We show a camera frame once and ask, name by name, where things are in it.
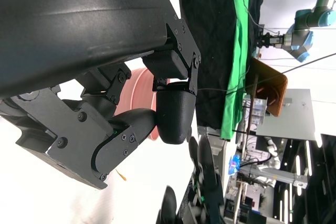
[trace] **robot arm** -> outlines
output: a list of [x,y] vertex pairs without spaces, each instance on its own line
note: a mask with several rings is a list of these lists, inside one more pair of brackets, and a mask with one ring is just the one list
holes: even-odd
[[317,0],[313,10],[298,10],[295,23],[286,34],[272,36],[261,32],[258,46],[281,48],[298,61],[305,61],[313,44],[313,31],[310,28],[331,26],[336,21],[336,12],[332,9],[334,2],[335,0]]

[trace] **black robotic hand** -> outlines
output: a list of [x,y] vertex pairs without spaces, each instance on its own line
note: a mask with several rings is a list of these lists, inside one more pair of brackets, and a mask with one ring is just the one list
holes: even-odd
[[196,139],[191,137],[189,153],[195,165],[192,176],[194,197],[180,218],[176,215],[174,190],[167,186],[156,224],[224,223],[223,189],[220,174],[215,171],[208,139],[202,136],[198,145]]

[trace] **black fabric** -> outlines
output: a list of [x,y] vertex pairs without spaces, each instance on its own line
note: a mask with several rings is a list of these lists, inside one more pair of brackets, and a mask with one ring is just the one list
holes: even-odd
[[[262,1],[249,2],[250,12],[256,22],[259,21]],[[182,17],[202,55],[196,98],[197,123],[220,129],[226,92],[200,89],[227,89],[232,70],[237,19],[234,0],[180,0],[180,6]],[[254,51],[258,33],[256,26],[250,23],[249,56]]]

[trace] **cable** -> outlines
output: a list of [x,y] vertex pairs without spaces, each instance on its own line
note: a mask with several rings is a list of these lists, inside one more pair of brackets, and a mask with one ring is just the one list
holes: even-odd
[[270,30],[270,29],[267,29],[267,28],[265,28],[265,27],[259,25],[258,23],[256,23],[256,22],[254,21],[252,15],[251,15],[251,13],[250,13],[250,11],[248,10],[248,7],[247,7],[246,4],[245,4],[245,0],[243,0],[243,4],[244,4],[245,9],[246,9],[246,11],[247,11],[247,13],[248,13],[248,16],[251,18],[252,22],[253,22],[256,26],[262,28],[263,30],[270,31],[271,33],[279,34],[279,33],[276,33],[275,31],[272,31],[272,30]]
[[246,163],[246,164],[241,165],[240,167],[242,168],[242,167],[244,167],[244,166],[252,165],[252,164],[256,164],[256,163],[260,163],[260,164],[262,164],[262,163],[264,163],[264,162],[269,161],[271,158],[272,158],[272,155],[270,155],[269,158],[267,158],[267,159],[265,159],[265,160]]
[[[263,83],[263,82],[272,80],[273,78],[278,77],[278,76],[281,76],[282,74],[291,72],[291,71],[293,71],[293,70],[295,70],[295,69],[298,69],[298,68],[302,68],[302,67],[304,67],[304,66],[307,66],[307,65],[309,65],[309,64],[312,64],[312,63],[317,62],[317,61],[319,61],[319,60],[323,60],[323,59],[329,58],[329,57],[334,56],[334,55],[336,55],[336,52],[334,52],[333,54],[330,54],[330,55],[321,57],[321,58],[319,58],[319,59],[313,60],[313,61],[311,61],[311,62],[308,62],[308,63],[302,64],[302,65],[299,65],[299,66],[297,66],[297,67],[291,68],[291,69],[286,70],[286,71],[284,71],[284,72],[282,72],[282,73],[276,74],[275,76],[272,76],[272,77],[270,77],[270,78],[267,78],[267,79],[258,81],[257,84],[260,84],[260,83]],[[235,90],[235,91],[233,91],[233,92],[230,92],[230,93],[228,93],[228,94],[226,94],[226,95],[230,95],[230,94],[233,94],[233,93],[238,92],[238,91],[240,91],[240,90],[245,90],[246,88],[251,88],[251,87],[253,87],[253,86],[254,86],[254,84],[251,84],[251,85],[248,85],[248,86],[246,86],[246,87],[242,87],[242,88],[240,88],[240,89],[237,89],[237,90]]]
[[200,91],[200,90],[217,90],[217,91],[225,91],[225,92],[227,92],[227,91],[235,90],[239,86],[241,79],[247,75],[247,73],[248,73],[249,70],[250,70],[250,66],[248,66],[247,71],[239,78],[238,84],[234,88],[227,89],[227,90],[204,88],[204,89],[198,89],[198,91]]
[[277,59],[262,59],[259,58],[259,60],[296,60],[295,58],[277,58]]
[[262,28],[263,30],[270,31],[271,33],[279,34],[278,32],[275,32],[275,31],[272,31],[272,30],[270,30],[270,29],[267,29],[267,28],[265,28],[265,27],[259,25],[258,23],[256,23],[256,22],[254,21],[252,15],[251,15],[251,13],[250,13],[250,11],[248,10],[248,7],[247,7],[246,4],[245,4],[245,0],[243,0],[243,4],[244,4],[244,6],[245,6],[245,9],[246,9],[246,11],[247,11],[249,17],[251,18],[252,22],[253,22],[256,26]]
[[248,162],[250,162],[251,160],[254,160],[254,159],[256,159],[257,162],[260,162],[260,160],[259,160],[257,157],[253,157],[253,158],[250,158],[249,160],[245,161],[245,162],[242,163],[241,165],[245,165],[245,164],[247,164]]

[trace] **green cloth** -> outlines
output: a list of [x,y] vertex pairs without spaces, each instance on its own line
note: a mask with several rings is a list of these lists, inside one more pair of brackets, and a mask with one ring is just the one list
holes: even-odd
[[235,45],[233,52],[233,65],[225,98],[222,129],[220,136],[231,139],[236,125],[243,116],[243,95],[245,84],[246,59],[248,48],[248,13],[244,6],[249,0],[234,0],[237,22],[235,32]]

